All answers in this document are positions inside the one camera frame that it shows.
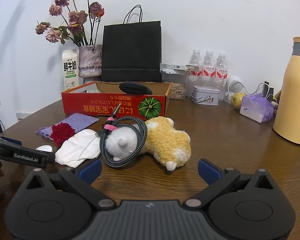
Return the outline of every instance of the white plush toy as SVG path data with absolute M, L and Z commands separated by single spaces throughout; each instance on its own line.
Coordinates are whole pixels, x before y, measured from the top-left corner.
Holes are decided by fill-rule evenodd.
M 106 149 L 114 161 L 120 161 L 131 155 L 137 147 L 137 135 L 130 127 L 113 130 L 106 139 Z
M 190 137 L 173 128 L 170 118 L 155 117 L 146 121 L 148 134 L 141 153 L 150 153 L 168 171 L 183 166 L 191 156 Z M 137 147 L 137 135 L 129 127 L 114 130 L 106 139 L 106 148 L 115 161 L 131 155 Z

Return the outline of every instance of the yellow thermos bottle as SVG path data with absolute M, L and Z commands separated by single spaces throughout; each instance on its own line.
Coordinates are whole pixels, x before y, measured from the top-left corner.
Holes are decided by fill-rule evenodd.
M 293 38 L 293 52 L 283 77 L 274 131 L 300 144 L 300 37 Z

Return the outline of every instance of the white desk fan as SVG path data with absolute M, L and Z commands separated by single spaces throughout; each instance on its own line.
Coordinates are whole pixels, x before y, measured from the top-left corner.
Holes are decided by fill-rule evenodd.
M 230 101 L 235 93 L 238 93 L 243 89 L 241 78 L 238 76 L 231 76 L 230 78 L 228 78 L 227 87 L 228 101 Z

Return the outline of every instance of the white cup lid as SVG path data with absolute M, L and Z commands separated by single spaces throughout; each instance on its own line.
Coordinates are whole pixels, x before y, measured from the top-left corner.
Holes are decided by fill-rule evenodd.
M 38 147 L 36 150 L 43 152 L 52 152 L 52 147 L 50 145 L 42 145 Z

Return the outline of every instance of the sunflower seeds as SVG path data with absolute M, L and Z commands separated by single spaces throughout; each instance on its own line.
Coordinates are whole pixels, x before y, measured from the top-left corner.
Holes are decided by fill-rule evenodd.
M 171 83 L 170 99 L 175 99 L 175 100 L 184 100 L 185 99 L 186 84 L 172 83 L 172 82 L 165 82 L 165 83 Z

